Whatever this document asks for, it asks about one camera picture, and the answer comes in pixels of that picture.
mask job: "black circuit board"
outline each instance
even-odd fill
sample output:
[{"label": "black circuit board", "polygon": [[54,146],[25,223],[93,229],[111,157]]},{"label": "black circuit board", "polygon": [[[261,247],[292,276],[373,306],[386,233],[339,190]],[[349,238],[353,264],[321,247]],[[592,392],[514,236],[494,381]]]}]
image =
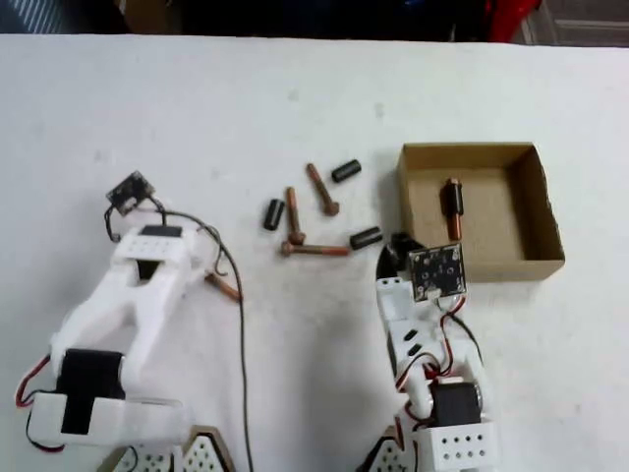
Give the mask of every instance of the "black circuit board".
[{"label": "black circuit board", "polygon": [[409,269],[416,302],[466,291],[460,243],[410,252]]},{"label": "black circuit board", "polygon": [[155,189],[140,172],[136,171],[107,194],[107,200],[123,216],[150,197]]}]

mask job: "black cylinder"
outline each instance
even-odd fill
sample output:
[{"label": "black cylinder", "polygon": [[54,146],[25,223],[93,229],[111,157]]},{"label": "black cylinder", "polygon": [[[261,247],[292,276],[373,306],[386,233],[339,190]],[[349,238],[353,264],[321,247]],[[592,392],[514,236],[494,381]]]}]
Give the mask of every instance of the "black cylinder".
[{"label": "black cylinder", "polygon": [[461,193],[461,182],[458,180],[448,180],[443,188],[445,198],[445,215],[447,217],[455,214],[463,214],[463,194]]},{"label": "black cylinder", "polygon": [[382,232],[377,226],[350,236],[350,246],[352,246],[352,249],[355,251],[369,244],[377,243],[378,241],[382,241]]},{"label": "black cylinder", "polygon": [[361,170],[361,163],[358,160],[350,160],[332,171],[332,180],[338,184],[354,174],[358,174]]},{"label": "black cylinder", "polygon": [[264,217],[264,228],[269,231],[275,231],[279,225],[279,220],[282,217],[284,211],[284,202],[281,200],[273,199],[268,206],[266,216]]}]

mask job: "red object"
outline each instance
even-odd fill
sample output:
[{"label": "red object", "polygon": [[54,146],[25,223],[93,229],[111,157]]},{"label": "red object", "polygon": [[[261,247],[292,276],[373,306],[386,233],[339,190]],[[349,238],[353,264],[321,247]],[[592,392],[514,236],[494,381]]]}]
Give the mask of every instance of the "red object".
[{"label": "red object", "polygon": [[491,17],[489,41],[510,42],[522,21],[542,4],[543,0],[487,0]]},{"label": "red object", "polygon": [[20,382],[20,385],[18,386],[18,390],[16,391],[16,406],[18,408],[26,408],[27,406],[31,406],[32,403],[34,402],[34,398],[32,398],[32,395],[29,395],[27,396],[27,398],[24,398],[24,391],[27,389],[27,384],[29,383],[29,380],[35,377],[37,374],[39,374],[39,371],[41,371],[41,369],[43,369],[46,366],[46,364],[48,364],[48,362],[50,362],[50,354],[44,356],[37,363],[37,365],[28,374],[24,376],[24,378]]}]

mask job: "mounting hole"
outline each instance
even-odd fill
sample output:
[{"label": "mounting hole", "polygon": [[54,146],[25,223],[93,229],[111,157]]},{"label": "mounting hole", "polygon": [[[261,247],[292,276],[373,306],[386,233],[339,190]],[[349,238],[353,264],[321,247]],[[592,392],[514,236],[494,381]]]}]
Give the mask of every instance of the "mounting hole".
[{"label": "mounting hole", "polygon": [[409,349],[407,354],[409,356],[414,356],[415,354],[420,352],[421,349],[422,349],[422,344],[415,344],[411,349]]},{"label": "mounting hole", "polygon": [[416,329],[411,329],[409,332],[407,332],[404,335],[404,340],[405,341],[410,341],[411,339],[413,339],[415,337],[416,334],[417,334],[417,330]]}]

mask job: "black wire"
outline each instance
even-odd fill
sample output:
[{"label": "black wire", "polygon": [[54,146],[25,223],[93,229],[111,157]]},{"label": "black wire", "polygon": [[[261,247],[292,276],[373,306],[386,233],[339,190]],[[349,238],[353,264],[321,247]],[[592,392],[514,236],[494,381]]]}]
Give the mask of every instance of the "black wire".
[{"label": "black wire", "polygon": [[164,208],[162,202],[156,199],[153,195],[149,195],[147,198],[153,202],[153,204],[157,207],[157,212],[161,214],[162,226],[166,226],[166,208]]},{"label": "black wire", "polygon": [[[31,394],[34,393],[38,393],[38,392],[43,392],[43,393],[51,393],[51,391],[46,391],[46,390],[36,390],[34,392],[32,392]],[[50,452],[50,453],[56,453],[56,452],[61,452],[66,445],[65,444],[61,444],[61,445],[53,445],[53,446],[49,446],[49,445],[43,445],[40,444],[39,442],[35,442],[30,438],[29,435],[29,426],[30,426],[30,415],[32,415],[32,410],[30,410],[29,412],[29,417],[27,418],[27,427],[26,427],[26,434],[27,434],[27,440],[29,440],[29,443],[31,443],[32,445],[34,445],[36,448],[38,448],[39,450],[43,450],[44,452]]]},{"label": "black wire", "polygon": [[469,329],[468,326],[465,324],[465,322],[461,320],[459,317],[457,317],[456,315],[446,313],[445,316],[463,328],[463,330],[467,333],[470,339],[472,339],[472,342],[474,342],[474,345],[476,346],[476,350],[479,352],[479,357],[481,358],[481,362],[485,363],[483,361],[483,354],[481,353],[481,346],[479,346],[479,342],[476,340],[476,337],[472,333],[472,330]]},{"label": "black wire", "polygon": [[134,466],[131,469],[129,469],[127,472],[134,472],[134,470],[136,470],[136,468],[138,467],[138,463],[140,462],[140,457],[138,456],[138,450],[135,447],[130,445],[129,449],[134,454]]},{"label": "black wire", "polygon": [[105,230],[107,231],[107,236],[109,236],[109,239],[113,243],[119,243],[120,242],[120,235],[118,233],[114,233],[111,230],[111,213],[113,212],[114,209],[115,209],[115,207],[112,205],[105,211],[105,214],[104,214]]},{"label": "black wire", "polygon": [[[166,208],[164,208],[164,205],[154,196],[149,195],[147,198],[153,202],[153,204],[157,208],[157,212],[161,214],[161,224],[163,226],[166,226]],[[116,209],[116,207],[111,205],[105,211],[105,214],[104,214],[105,230],[107,231],[107,236],[109,236],[109,239],[113,243],[119,243],[121,239],[120,234],[114,233],[113,230],[111,229],[111,214],[113,213],[114,209]]]},{"label": "black wire", "polygon": [[164,211],[165,214],[170,216],[180,216],[182,218],[189,219],[194,223],[198,224],[201,228],[205,230],[205,232],[214,240],[220,251],[225,254],[225,257],[229,261],[232,269],[234,270],[234,276],[236,277],[236,285],[238,287],[238,291],[240,293],[240,300],[238,301],[238,306],[240,309],[240,362],[241,362],[241,371],[243,375],[243,426],[245,430],[245,449],[247,451],[247,461],[249,464],[250,472],[254,472],[254,460],[252,459],[252,449],[249,440],[249,407],[247,404],[247,364],[246,364],[246,356],[245,356],[245,304],[244,304],[244,292],[243,292],[243,282],[240,278],[240,273],[238,272],[238,267],[236,266],[236,262],[232,257],[229,250],[223,244],[220,235],[216,228],[206,224],[203,220],[197,218],[188,213],[183,213],[181,211],[173,211],[170,209],[166,209]]}]

